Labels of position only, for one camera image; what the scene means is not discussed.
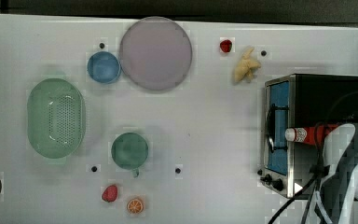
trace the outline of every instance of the oven window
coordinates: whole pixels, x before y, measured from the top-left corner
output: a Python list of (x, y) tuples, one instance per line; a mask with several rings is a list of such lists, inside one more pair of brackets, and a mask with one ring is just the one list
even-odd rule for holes
[(289, 82), (281, 82), (270, 86), (269, 91), (269, 139), (268, 169), (287, 175), (287, 142), (284, 132), (287, 129), (287, 113), (289, 106)]

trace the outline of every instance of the red fruit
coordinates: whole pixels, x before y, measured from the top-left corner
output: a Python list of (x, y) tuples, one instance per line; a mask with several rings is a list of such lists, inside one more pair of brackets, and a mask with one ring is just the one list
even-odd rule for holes
[(223, 40), (222, 42), (220, 42), (220, 49), (223, 52), (229, 53), (231, 51), (231, 48), (232, 48), (231, 40)]
[(116, 185), (109, 186), (104, 192), (102, 196), (103, 200), (107, 203), (112, 203), (117, 198), (117, 187)]

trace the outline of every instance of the green basket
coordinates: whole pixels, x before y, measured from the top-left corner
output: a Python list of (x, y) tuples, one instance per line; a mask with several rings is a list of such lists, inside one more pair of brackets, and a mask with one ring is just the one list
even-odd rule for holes
[(36, 152), (50, 159), (66, 157), (81, 144), (86, 112), (80, 91), (69, 82), (49, 78), (29, 98), (28, 139)]

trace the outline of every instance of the toaster oven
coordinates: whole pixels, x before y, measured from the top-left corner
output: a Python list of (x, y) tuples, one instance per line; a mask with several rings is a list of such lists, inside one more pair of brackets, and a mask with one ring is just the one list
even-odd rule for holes
[(287, 128), (340, 122), (358, 112), (358, 77), (292, 74), (265, 84), (263, 185), (291, 198), (310, 180), (314, 146), (288, 142)]

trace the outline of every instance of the lemon slice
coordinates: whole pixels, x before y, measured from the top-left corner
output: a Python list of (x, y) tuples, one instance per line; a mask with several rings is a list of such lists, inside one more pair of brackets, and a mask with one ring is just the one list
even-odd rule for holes
[(144, 211), (144, 203), (139, 198), (132, 199), (127, 204), (127, 210), (131, 214), (139, 214)]

